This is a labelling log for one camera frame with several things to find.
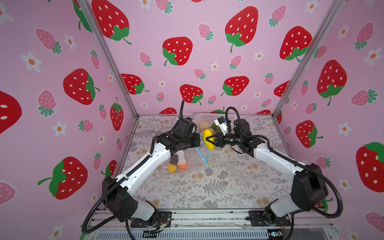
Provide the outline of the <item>yellow toy lemon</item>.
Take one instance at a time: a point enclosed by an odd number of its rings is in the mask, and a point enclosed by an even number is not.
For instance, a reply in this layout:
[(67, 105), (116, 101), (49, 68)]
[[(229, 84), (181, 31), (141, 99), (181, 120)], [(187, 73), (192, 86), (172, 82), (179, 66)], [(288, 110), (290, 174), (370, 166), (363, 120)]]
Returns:
[(168, 172), (173, 174), (175, 173), (177, 170), (177, 166), (176, 165), (173, 165), (173, 164), (168, 164)]

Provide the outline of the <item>clear zip top bag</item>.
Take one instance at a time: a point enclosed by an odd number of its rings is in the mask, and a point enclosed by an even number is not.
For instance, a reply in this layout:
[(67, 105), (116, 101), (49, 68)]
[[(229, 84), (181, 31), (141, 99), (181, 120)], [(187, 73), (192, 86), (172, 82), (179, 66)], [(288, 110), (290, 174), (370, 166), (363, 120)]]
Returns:
[[(179, 169), (177, 166), (177, 170), (173, 174), (197, 173), (199, 171), (212, 169), (208, 161), (210, 151), (203, 142), (201, 142), (200, 146), (197, 148), (181, 150), (176, 154), (179, 156), (178, 165), (187, 163), (188, 166), (184, 170)], [(170, 164), (170, 158), (160, 164), (157, 170), (164, 174), (171, 174), (168, 172), (168, 164)]]

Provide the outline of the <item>beige toy potato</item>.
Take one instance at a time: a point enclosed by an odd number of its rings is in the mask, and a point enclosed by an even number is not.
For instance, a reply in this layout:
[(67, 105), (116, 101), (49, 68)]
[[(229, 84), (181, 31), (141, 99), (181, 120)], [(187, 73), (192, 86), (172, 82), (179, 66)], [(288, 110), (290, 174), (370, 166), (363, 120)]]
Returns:
[(208, 122), (206, 122), (206, 121), (200, 122), (200, 125), (199, 125), (200, 132), (203, 132), (204, 130), (209, 129), (209, 128), (210, 128), (210, 125)]

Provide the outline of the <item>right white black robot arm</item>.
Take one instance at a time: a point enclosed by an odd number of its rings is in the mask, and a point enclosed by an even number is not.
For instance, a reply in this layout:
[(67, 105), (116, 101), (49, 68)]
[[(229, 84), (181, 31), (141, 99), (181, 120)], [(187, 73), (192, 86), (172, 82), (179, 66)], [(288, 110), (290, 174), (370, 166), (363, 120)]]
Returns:
[[(226, 145), (238, 146), (243, 154), (261, 160), (286, 176), (292, 181), (291, 192), (282, 198), (271, 202), (265, 207), (264, 221), (276, 225), (280, 219), (289, 214), (315, 211), (320, 215), (335, 219), (341, 216), (344, 206), (340, 193), (335, 185), (322, 174), (321, 168), (316, 164), (306, 165), (275, 151), (270, 140), (262, 135), (246, 135), (248, 122), (244, 119), (234, 122), (234, 132), (230, 132), (228, 119), (223, 117), (215, 121), (221, 132), (213, 134), (209, 130), (203, 132), (206, 145), (223, 148)], [(331, 190), (337, 202), (336, 212), (326, 213), (317, 209), (317, 204), (329, 195)]]

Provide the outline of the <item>yellow toy banana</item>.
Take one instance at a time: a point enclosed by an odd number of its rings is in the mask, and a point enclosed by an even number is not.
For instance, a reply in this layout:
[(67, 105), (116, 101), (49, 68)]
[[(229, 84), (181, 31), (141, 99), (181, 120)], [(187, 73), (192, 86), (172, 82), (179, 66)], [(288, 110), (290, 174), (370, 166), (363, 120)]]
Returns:
[(209, 129), (204, 130), (203, 132), (203, 140), (204, 143), (209, 151), (212, 151), (215, 149), (215, 144), (212, 143), (211, 138), (213, 137), (213, 132)]

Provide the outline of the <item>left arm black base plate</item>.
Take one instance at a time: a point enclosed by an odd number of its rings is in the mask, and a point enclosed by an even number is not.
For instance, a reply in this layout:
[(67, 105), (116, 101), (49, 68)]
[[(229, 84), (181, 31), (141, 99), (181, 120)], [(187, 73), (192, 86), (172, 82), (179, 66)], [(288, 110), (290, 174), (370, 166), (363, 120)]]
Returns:
[(171, 226), (172, 212), (160, 211), (155, 212), (149, 220), (133, 219), (131, 228), (167, 228)]

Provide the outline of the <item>orange toy tangerine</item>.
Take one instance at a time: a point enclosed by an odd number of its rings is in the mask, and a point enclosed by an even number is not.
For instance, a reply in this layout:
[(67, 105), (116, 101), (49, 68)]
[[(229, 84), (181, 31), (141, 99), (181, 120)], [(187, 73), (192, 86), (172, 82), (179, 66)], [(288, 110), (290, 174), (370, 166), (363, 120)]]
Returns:
[(178, 168), (184, 170), (188, 166), (187, 163), (178, 165)]

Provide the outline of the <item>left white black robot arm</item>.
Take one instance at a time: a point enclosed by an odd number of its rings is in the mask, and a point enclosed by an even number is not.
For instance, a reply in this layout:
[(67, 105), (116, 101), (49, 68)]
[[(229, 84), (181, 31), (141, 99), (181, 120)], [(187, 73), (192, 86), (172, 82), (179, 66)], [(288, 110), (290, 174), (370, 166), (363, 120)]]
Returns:
[[(179, 151), (199, 145), (197, 125), (190, 117), (179, 116), (171, 130), (153, 137), (150, 150), (138, 162), (115, 178), (107, 177), (103, 180), (103, 195), (87, 214), (82, 233), (90, 234), (114, 219), (120, 222), (139, 219), (147, 226), (154, 226), (159, 219), (158, 209), (148, 201), (135, 200), (133, 196), (147, 177), (163, 162)], [(107, 207), (113, 215), (89, 228), (89, 222), (100, 204)]]

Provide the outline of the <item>white plastic basket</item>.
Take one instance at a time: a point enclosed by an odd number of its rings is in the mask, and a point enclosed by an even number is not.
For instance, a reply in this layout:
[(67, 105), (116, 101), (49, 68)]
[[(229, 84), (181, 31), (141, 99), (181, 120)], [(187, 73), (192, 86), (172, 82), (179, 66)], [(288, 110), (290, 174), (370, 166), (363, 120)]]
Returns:
[[(224, 118), (224, 122), (226, 121), (226, 119), (229, 119), (231, 123), (231, 133), (223, 134), (220, 127), (216, 126), (215, 120), (221, 117)], [(225, 114), (198, 113), (195, 115), (193, 120), (197, 124), (197, 127), (198, 127), (197, 133), (200, 135), (201, 141), (205, 140), (205, 138), (203, 137), (205, 129), (211, 129), (213, 130), (212, 134), (215, 136), (213, 138), (210, 138), (210, 141), (213, 142), (214, 140), (216, 141), (217, 139), (223, 139), (224, 141), (230, 142), (230, 141), (235, 141), (236, 138), (239, 138), (239, 137), (236, 137), (236, 134), (234, 133), (235, 130), (234, 130), (233, 122), (236, 119), (237, 119), (237, 116), (233, 114), (228, 114), (228, 116), (226, 117)]]

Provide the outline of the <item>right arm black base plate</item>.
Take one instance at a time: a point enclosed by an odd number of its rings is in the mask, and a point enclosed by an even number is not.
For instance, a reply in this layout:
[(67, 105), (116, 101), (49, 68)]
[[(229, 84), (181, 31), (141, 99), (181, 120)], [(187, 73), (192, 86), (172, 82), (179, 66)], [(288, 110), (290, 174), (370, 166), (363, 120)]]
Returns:
[(265, 211), (249, 211), (246, 217), (253, 227), (290, 227), (291, 221), (288, 215), (284, 217), (276, 217)]

